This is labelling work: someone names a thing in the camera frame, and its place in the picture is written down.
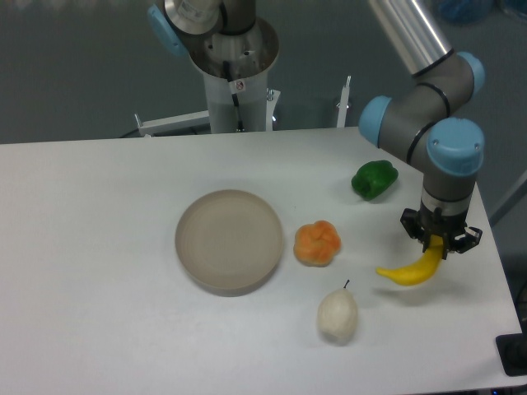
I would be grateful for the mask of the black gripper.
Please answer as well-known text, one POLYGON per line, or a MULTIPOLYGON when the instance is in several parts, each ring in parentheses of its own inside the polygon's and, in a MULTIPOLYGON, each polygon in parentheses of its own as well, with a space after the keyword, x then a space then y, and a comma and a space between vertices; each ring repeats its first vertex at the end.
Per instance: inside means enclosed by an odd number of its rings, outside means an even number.
POLYGON ((468 211, 462 211, 454 216, 447 216, 437 207, 430 211, 421 203, 415 211, 405 208, 400 222, 408 236, 422 245, 425 253, 430 246, 433 235, 442 238, 442 259, 446 260, 449 253, 465 253, 479 245, 483 232, 476 227, 467 226, 468 211))

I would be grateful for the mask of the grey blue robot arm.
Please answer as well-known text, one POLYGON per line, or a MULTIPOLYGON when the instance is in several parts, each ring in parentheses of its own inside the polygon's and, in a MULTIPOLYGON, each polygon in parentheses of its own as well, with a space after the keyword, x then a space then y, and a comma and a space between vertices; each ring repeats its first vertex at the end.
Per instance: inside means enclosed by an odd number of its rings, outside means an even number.
MULTIPOLYGON (((421 206, 401 216, 408 235, 424 247, 439 237, 444 253, 464 253, 482 237, 466 216, 484 136, 455 111, 483 86, 483 65, 452 48, 422 2, 369 6, 415 85, 398 99, 372 99, 359 118, 360 134, 423 175, 421 206)), ((213 132, 271 128, 267 74, 279 43, 254 2, 161 1, 148 8, 147 18, 161 44, 174 55, 189 55, 201 72, 213 132)))

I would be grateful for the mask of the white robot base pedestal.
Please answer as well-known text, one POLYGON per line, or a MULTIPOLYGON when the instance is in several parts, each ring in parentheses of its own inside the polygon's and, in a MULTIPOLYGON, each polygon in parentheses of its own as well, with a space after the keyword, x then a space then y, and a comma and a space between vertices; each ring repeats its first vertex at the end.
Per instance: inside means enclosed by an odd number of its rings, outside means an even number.
POLYGON ((216 33, 190 54, 203 76, 211 133, 265 131, 268 73, 278 52, 274 28, 258 17, 245 33, 216 33))

